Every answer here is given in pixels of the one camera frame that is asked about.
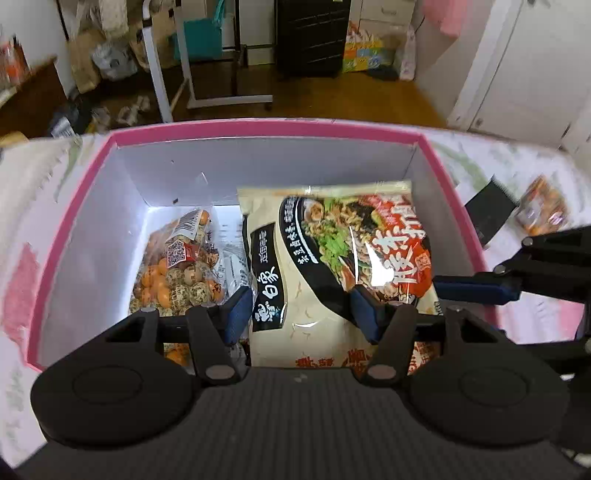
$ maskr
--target door handle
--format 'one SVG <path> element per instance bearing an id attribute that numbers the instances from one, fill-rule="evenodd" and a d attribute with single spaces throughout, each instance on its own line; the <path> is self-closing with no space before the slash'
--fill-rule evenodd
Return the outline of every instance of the door handle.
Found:
<path id="1" fill-rule="evenodd" d="M 384 7 L 382 7 L 382 13 L 384 15 L 398 15 L 397 10 L 386 10 Z"/>

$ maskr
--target black cabinet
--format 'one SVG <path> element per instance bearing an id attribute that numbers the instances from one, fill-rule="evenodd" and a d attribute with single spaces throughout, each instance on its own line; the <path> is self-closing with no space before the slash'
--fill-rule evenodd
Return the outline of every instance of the black cabinet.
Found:
<path id="1" fill-rule="evenodd" d="M 277 0 L 279 71 L 288 76 L 339 73 L 350 7 L 350 0 Z"/>

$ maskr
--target teal basket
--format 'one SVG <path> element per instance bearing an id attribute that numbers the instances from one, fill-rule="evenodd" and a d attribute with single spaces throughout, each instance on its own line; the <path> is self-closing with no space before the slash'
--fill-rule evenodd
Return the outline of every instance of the teal basket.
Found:
<path id="1" fill-rule="evenodd" d="M 222 56 L 222 19 L 224 0 L 219 0 L 213 18 L 201 18 L 184 23 L 189 60 L 218 59 Z M 177 34 L 172 35 L 174 58 L 181 59 Z"/>

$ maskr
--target white plastic bag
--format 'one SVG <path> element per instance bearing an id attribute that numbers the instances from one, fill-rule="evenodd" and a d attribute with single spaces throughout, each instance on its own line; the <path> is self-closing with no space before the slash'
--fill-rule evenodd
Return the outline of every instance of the white plastic bag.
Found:
<path id="1" fill-rule="evenodd" d="M 417 41 L 414 36 L 414 29 L 409 25 L 407 38 L 404 45 L 396 49 L 394 55 L 394 69 L 398 72 L 400 80 L 413 80 L 416 67 Z"/>
<path id="2" fill-rule="evenodd" d="M 100 75 L 108 80 L 122 80 L 138 71 L 129 45 L 124 41 L 108 41 L 98 45 L 92 52 L 92 61 Z"/>

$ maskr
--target pink box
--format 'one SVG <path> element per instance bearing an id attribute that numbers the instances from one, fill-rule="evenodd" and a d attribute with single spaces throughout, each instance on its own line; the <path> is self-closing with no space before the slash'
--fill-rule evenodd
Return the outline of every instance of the pink box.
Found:
<path id="1" fill-rule="evenodd" d="M 201 173 L 206 191 L 196 180 Z M 53 241 L 35 300 L 27 362 L 45 368 L 127 316 L 147 236 L 191 206 L 213 201 L 220 222 L 238 228 L 237 187 L 401 179 L 413 181 L 433 273 L 485 270 L 470 218 L 420 134 L 391 125 L 310 119 L 212 120 L 114 131 L 88 166 Z M 494 308 L 467 306 L 496 325 Z"/>

